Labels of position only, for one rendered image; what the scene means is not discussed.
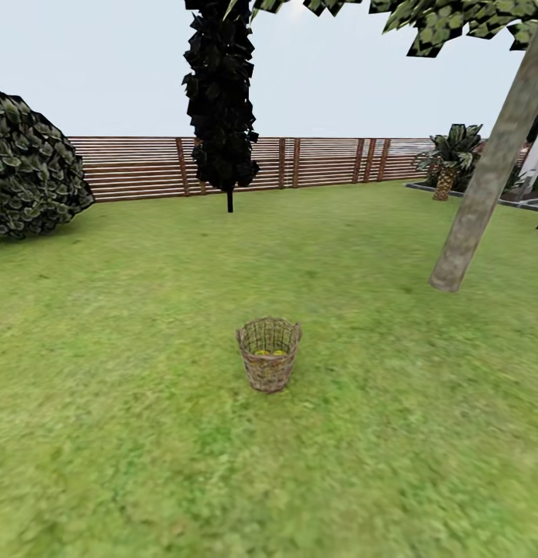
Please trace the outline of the wicker basket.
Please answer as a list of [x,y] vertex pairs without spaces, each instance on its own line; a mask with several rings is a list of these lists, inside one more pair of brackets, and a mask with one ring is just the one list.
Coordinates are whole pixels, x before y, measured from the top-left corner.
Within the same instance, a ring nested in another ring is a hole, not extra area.
[[237,346],[240,349],[247,379],[249,385],[257,392],[265,394],[276,394],[282,391],[290,379],[291,370],[296,358],[296,351],[302,337],[302,326],[300,322],[285,327],[288,329],[287,334],[293,335],[293,343],[286,344],[286,354],[284,355],[263,355],[253,354],[252,350],[248,350],[245,340],[247,330],[255,324],[260,325],[263,322],[274,322],[273,317],[257,317],[247,322],[242,329],[235,329]]

